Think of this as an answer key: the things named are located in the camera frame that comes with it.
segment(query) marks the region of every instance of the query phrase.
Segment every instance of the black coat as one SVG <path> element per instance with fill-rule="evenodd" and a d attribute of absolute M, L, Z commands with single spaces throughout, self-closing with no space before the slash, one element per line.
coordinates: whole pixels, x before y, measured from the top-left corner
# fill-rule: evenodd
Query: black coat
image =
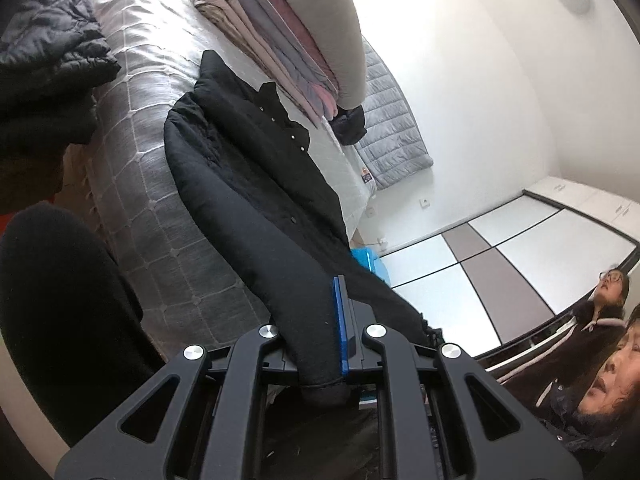
<path fill-rule="evenodd" d="M 308 156 L 274 83 L 255 91 L 207 50 L 164 126 L 166 158 L 196 224 L 260 298 L 303 384 L 340 383 L 332 278 L 418 344 L 420 314 L 352 257 L 337 195 Z"/>
<path fill-rule="evenodd" d="M 588 416 L 576 413 L 580 397 L 574 394 L 574 389 L 565 388 L 559 382 L 554 383 L 536 409 L 536 416 L 576 457 L 582 471 L 588 474 L 615 446 L 623 428 L 613 428 L 601 434 L 595 433 L 593 421 L 590 421 Z"/>

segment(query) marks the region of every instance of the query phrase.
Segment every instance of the drawer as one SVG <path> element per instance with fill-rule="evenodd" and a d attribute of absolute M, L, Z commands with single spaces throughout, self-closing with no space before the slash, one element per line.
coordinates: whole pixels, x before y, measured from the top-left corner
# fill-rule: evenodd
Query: drawer
<path fill-rule="evenodd" d="M 586 200 L 598 192 L 597 189 L 571 180 L 548 176 L 527 190 L 546 196 L 561 204 L 578 209 Z"/>
<path fill-rule="evenodd" d="M 631 200 L 623 196 L 614 195 L 606 191 L 597 191 L 585 200 L 578 207 L 578 210 L 592 218 L 611 224 L 630 204 Z"/>
<path fill-rule="evenodd" d="M 640 204 L 632 202 L 612 222 L 613 227 L 640 242 Z"/>
<path fill-rule="evenodd" d="M 548 176 L 537 181 L 533 186 L 527 187 L 527 190 L 551 198 L 551 196 L 558 191 L 561 184 L 564 184 L 564 180 L 561 178 Z"/>

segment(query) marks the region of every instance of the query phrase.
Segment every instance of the stack of folded bedding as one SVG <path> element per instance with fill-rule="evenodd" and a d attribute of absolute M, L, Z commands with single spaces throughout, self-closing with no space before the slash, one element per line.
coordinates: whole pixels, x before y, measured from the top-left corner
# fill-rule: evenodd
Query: stack of folded bedding
<path fill-rule="evenodd" d="M 319 124 L 366 96 L 352 0 L 195 0 L 198 10 Z"/>

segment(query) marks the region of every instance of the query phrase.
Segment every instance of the black down jacket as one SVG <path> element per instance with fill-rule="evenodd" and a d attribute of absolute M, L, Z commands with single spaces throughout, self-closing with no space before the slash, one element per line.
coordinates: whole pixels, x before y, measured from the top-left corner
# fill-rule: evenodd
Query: black down jacket
<path fill-rule="evenodd" d="M 25 0 L 0 39 L 0 115 L 100 86 L 119 69 L 93 0 Z"/>
<path fill-rule="evenodd" d="M 379 322 L 431 341 L 418 311 L 351 255 L 338 196 L 308 146 L 275 83 L 255 91 L 212 50 L 164 125 L 182 201 L 271 312 L 307 396 L 330 402 L 341 381 L 332 277 L 343 274 L 350 298 L 370 304 Z"/>

